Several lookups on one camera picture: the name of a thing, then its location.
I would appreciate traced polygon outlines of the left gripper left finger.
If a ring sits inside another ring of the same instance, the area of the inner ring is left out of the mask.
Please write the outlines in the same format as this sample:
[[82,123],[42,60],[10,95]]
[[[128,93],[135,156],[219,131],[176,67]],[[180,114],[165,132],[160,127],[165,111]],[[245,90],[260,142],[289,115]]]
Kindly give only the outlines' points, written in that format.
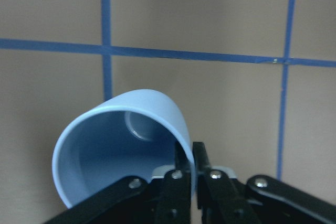
[[48,223],[190,223],[191,168],[179,143],[174,167],[150,183],[127,176]]

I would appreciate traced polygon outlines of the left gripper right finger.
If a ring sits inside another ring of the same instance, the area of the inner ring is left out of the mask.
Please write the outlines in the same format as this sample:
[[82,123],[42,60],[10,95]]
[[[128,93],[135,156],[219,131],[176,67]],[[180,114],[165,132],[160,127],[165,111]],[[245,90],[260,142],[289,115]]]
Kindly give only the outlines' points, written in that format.
[[203,142],[192,151],[202,223],[335,223],[335,205],[267,175],[241,183],[210,164]]

